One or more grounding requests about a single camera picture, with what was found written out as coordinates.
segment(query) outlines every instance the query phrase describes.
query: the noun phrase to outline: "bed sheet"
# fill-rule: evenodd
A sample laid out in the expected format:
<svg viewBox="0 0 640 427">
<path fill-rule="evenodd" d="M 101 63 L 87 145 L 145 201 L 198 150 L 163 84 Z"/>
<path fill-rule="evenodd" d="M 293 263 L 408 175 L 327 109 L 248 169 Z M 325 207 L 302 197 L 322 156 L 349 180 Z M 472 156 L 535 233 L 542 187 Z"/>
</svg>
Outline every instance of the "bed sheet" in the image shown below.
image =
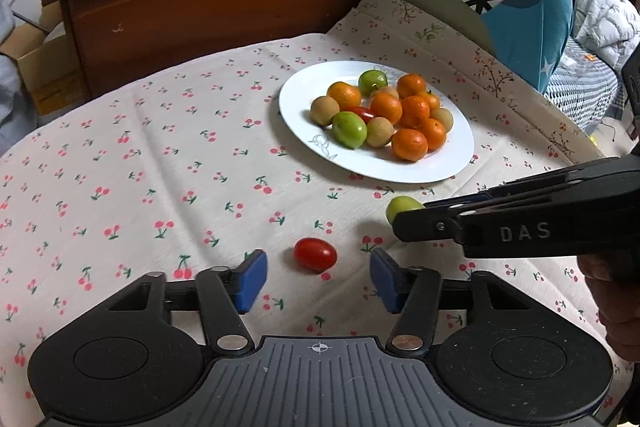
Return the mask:
<svg viewBox="0 0 640 427">
<path fill-rule="evenodd" d="M 469 165 L 435 184 L 387 184 L 308 150 L 278 114 L 278 90 L 294 72 L 326 60 L 422 73 L 470 120 Z M 604 343 L 575 259 L 469 260 L 450 241 L 401 244 L 385 221 L 396 194 L 437 200 L 597 156 L 531 87 L 398 0 L 363 0 L 327 35 L 209 55 L 129 84 L 34 132 L 0 163 L 2 423 L 41 419 L 26 369 L 56 330 L 146 272 L 190 279 L 212 265 L 236 266 L 255 248 L 270 256 L 266 285 L 244 316 L 255 339 L 386 338 L 396 318 L 368 273 L 368 254 L 382 245 L 401 264 L 448 278 L 491 270 Z M 292 263 L 291 249 L 305 236 L 337 248 L 331 270 L 312 275 Z M 175 319 L 198 337 L 196 317 Z M 465 320 L 443 311 L 436 339 Z M 616 379 L 601 417 L 632 376 L 632 365 L 612 356 Z"/>
<path fill-rule="evenodd" d="M 545 97 L 578 127 L 590 131 L 605 116 L 622 118 L 625 95 L 620 76 L 569 37 Z"/>
</svg>

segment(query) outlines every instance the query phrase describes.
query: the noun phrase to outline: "white jacket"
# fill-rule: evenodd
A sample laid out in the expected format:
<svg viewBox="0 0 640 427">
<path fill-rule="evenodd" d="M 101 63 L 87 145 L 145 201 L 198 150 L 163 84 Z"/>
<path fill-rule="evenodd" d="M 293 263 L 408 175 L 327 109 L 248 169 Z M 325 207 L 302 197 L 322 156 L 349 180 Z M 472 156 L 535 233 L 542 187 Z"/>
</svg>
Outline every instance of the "white jacket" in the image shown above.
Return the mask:
<svg viewBox="0 0 640 427">
<path fill-rule="evenodd" d="M 628 0 L 575 0 L 572 35 L 620 74 L 640 42 L 640 15 Z"/>
</svg>

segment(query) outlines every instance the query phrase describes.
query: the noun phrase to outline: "green fruit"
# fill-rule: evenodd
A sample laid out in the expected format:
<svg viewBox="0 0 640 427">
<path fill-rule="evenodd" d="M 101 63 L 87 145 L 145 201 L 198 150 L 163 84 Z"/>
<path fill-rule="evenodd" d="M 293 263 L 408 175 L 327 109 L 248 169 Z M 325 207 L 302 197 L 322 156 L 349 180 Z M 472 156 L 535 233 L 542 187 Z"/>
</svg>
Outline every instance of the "green fruit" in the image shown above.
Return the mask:
<svg viewBox="0 0 640 427">
<path fill-rule="evenodd" d="M 311 103 L 309 111 L 311 120 L 322 127 L 326 127 L 331 123 L 334 116 L 340 112 L 338 103 L 330 96 L 318 96 Z"/>
<path fill-rule="evenodd" d="M 431 111 L 431 118 L 434 118 L 443 124 L 444 129 L 446 129 L 447 132 L 449 132 L 453 127 L 453 115 L 449 109 L 445 109 L 444 107 L 433 109 Z"/>
<path fill-rule="evenodd" d="M 367 139 L 367 126 L 354 112 L 340 111 L 332 120 L 332 129 L 337 140 L 350 149 L 357 149 Z"/>
<path fill-rule="evenodd" d="M 386 207 L 386 220 L 393 225 L 394 219 L 400 212 L 408 210 L 420 210 L 424 206 L 418 200 L 414 200 L 410 196 L 396 196 Z"/>
<path fill-rule="evenodd" d="M 367 143 L 373 148 L 384 147 L 391 141 L 395 131 L 391 122 L 377 116 L 367 123 Z"/>
<path fill-rule="evenodd" d="M 388 85 L 384 71 L 369 70 L 362 73 L 358 79 L 358 89 L 363 96 L 369 96 L 376 89 Z"/>
</svg>

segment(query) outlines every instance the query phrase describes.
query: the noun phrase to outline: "bed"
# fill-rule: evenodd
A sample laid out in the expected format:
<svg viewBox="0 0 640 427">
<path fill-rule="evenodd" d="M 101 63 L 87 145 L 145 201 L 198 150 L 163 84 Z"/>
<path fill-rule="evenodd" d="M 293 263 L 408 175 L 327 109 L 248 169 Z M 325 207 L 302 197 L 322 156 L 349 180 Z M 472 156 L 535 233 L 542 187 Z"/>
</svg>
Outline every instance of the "bed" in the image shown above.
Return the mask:
<svg viewBox="0 0 640 427">
<path fill-rule="evenodd" d="M 605 116 L 622 119 L 626 89 L 619 73 L 569 36 L 545 97 L 590 133 Z"/>
<path fill-rule="evenodd" d="M 43 0 L 53 1 L 95 100 L 0 162 L 4 427 L 42 418 L 26 369 L 49 335 L 144 273 L 190 279 L 254 248 L 270 256 L 244 316 L 256 339 L 386 337 L 394 318 L 368 273 L 383 245 L 402 265 L 452 279 L 491 270 L 606 344 L 575 259 L 468 260 L 449 241 L 399 244 L 385 222 L 395 194 L 438 200 L 600 157 L 557 107 L 451 26 L 402 0 Z M 278 90 L 327 60 L 422 73 L 469 120 L 469 165 L 434 184 L 387 184 L 307 150 L 278 114 Z M 298 269 L 291 248 L 303 235 L 329 239 L 338 263 L 322 275 Z M 197 317 L 173 321 L 202 342 Z M 465 312 L 443 311 L 437 338 L 465 323 Z M 612 359 L 603 421 L 634 373 Z"/>
</svg>

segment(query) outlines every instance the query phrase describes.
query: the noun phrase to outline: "green tomato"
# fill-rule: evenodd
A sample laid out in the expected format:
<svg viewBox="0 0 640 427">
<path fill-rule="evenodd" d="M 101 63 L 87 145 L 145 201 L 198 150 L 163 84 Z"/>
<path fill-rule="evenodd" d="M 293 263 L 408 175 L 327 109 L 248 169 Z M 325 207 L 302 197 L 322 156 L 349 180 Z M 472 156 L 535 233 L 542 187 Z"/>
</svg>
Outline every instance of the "green tomato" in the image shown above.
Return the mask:
<svg viewBox="0 0 640 427">
<path fill-rule="evenodd" d="M 376 89 L 388 85 L 384 71 L 369 70 L 362 73 L 358 79 L 358 89 L 363 96 L 369 96 Z"/>
<path fill-rule="evenodd" d="M 393 226 L 394 219 L 400 212 L 408 210 L 420 210 L 424 208 L 423 204 L 418 200 L 414 200 L 410 196 L 396 196 L 386 207 L 386 220 Z"/>
<path fill-rule="evenodd" d="M 367 139 L 367 126 L 354 112 L 340 111 L 331 123 L 335 137 L 345 147 L 357 149 Z"/>
</svg>

